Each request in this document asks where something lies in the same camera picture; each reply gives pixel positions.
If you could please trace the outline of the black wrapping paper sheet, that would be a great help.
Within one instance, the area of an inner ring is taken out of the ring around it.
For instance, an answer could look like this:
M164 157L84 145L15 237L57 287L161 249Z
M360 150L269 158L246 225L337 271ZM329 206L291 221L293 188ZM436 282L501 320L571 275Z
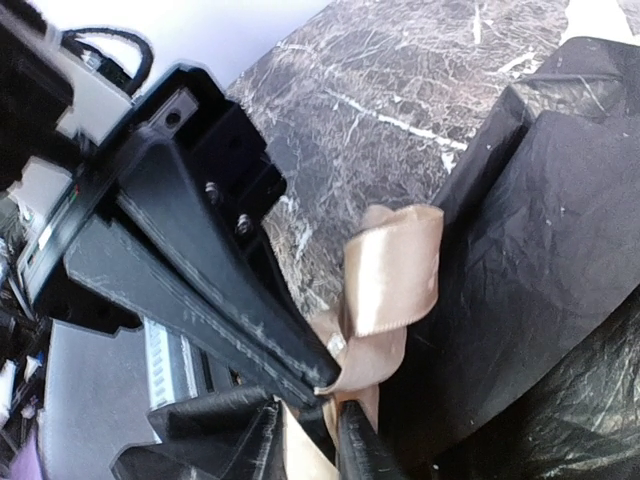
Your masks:
M411 479L639 475L639 50L508 86L437 193L435 308L381 388Z

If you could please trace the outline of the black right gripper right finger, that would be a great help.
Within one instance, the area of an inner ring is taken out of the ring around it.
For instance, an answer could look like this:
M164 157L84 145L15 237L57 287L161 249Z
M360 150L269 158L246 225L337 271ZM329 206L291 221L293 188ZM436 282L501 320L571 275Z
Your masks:
M339 407L338 470L340 479L399 479L400 469L374 431L359 402Z

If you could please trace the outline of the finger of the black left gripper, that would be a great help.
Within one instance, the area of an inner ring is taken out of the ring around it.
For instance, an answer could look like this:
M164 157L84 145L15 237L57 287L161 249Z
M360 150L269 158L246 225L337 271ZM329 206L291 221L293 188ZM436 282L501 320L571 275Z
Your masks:
M303 333L255 281L208 300L117 223L89 220L64 255L69 277L110 303L186 336L295 408L316 408L320 369Z

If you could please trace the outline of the beige ribbon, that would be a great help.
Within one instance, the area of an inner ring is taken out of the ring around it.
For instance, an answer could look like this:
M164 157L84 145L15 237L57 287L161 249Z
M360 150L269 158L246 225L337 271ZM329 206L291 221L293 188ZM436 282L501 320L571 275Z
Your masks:
M379 386L404 359L408 327L436 304L443 226L434 206L372 205L345 245L341 296L310 322L341 368L331 385L315 390L329 400L323 420L339 447L348 402L362 408L365 426L378 427Z

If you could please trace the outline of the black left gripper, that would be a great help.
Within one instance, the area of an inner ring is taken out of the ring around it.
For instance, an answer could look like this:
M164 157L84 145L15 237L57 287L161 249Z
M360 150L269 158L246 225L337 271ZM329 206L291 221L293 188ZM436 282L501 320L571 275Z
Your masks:
M1 5L1 184L42 161L70 183L17 261L42 315L91 330L266 330L288 313L330 383L339 368L262 229L286 183L265 140L202 68L140 79L24 1Z

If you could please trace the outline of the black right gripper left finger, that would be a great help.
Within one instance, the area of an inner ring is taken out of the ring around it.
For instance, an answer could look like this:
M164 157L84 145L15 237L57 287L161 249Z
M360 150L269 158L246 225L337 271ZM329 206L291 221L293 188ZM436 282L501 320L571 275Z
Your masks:
M124 448L116 479L285 479L281 404L257 386L158 408L147 415L156 444Z

